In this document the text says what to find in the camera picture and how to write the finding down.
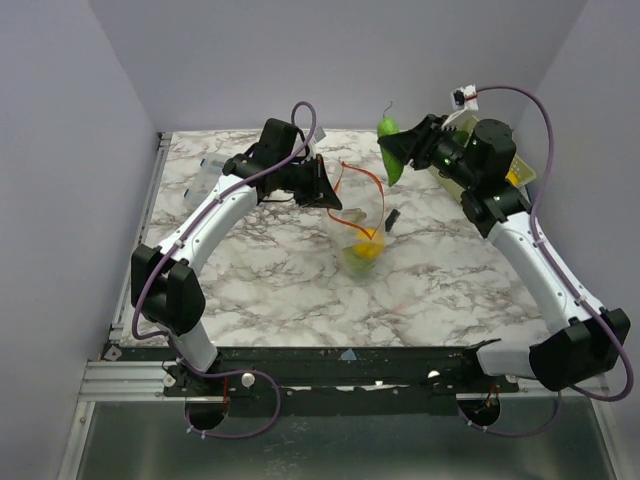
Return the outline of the white toy mushroom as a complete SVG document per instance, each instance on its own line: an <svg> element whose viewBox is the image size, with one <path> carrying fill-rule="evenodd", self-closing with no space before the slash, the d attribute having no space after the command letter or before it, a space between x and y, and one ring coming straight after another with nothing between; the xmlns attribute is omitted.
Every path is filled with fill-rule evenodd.
<svg viewBox="0 0 640 480"><path fill-rule="evenodd" d="M360 224L366 220L367 213L361 208L350 208L342 210L341 217L347 222Z"/></svg>

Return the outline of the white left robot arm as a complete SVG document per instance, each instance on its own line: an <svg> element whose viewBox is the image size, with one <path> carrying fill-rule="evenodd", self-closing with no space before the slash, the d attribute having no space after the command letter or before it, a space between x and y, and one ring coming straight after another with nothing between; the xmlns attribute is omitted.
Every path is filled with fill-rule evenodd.
<svg viewBox="0 0 640 480"><path fill-rule="evenodd" d="M136 319L159 325L182 361L187 382L201 395L222 380L213 364L218 350L201 321L206 300L199 275L230 230L271 193L292 194L301 208L339 210L342 203L328 179L311 137L293 123L271 118L259 140L227 160L206 199L157 246L138 246L131 256L131 304Z"/></svg>

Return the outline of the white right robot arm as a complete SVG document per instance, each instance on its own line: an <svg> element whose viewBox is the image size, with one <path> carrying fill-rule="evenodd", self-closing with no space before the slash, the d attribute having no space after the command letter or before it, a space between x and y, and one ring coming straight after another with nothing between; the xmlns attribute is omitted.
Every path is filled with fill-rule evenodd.
<svg viewBox="0 0 640 480"><path fill-rule="evenodd" d="M539 381L551 391L572 387L611 370L630 330L620 309L608 309L579 284L531 223L532 207L507 179L516 154L512 131L495 119L479 121L465 144L442 116L427 115L414 128L382 135L382 151L416 170L434 167L462 189L467 219L507 259L546 323L546 340L528 345L490 340L473 347L460 379L480 392L496 376Z"/></svg>

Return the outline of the yellow toy pear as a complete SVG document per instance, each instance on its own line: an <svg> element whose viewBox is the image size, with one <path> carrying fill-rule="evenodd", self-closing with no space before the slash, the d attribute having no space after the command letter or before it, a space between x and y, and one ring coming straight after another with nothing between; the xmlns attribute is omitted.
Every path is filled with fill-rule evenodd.
<svg viewBox="0 0 640 480"><path fill-rule="evenodd" d="M359 230L352 246L352 250L357 257L367 260L378 258L385 249L385 234L380 229Z"/></svg>

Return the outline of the clear zip bag orange zipper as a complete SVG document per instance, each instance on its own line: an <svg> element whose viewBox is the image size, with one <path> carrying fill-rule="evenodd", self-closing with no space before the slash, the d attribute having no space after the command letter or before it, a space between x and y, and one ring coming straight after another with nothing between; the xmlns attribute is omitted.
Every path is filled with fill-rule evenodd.
<svg viewBox="0 0 640 480"><path fill-rule="evenodd" d="M385 234L384 187L380 179L371 171L342 161L336 172L333 190L343 204L342 210L361 208L367 213L366 220L360 224L343 220L342 210L327 209L324 217L324 226L334 247L339 265L346 274L350 275L343 266L343 250L352 248L357 232L365 229L380 229ZM376 258L376 267L380 263L383 253ZM350 276L364 279L372 276L375 269L370 275Z"/></svg>

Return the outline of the green toy cabbage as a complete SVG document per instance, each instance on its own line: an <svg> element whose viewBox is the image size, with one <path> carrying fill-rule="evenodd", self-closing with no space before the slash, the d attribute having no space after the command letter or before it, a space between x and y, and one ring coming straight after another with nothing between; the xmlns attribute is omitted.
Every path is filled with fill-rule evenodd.
<svg viewBox="0 0 640 480"><path fill-rule="evenodd" d="M352 248L343 250L343 266L350 275L370 275L377 264L376 258L367 258L358 255Z"/></svg>

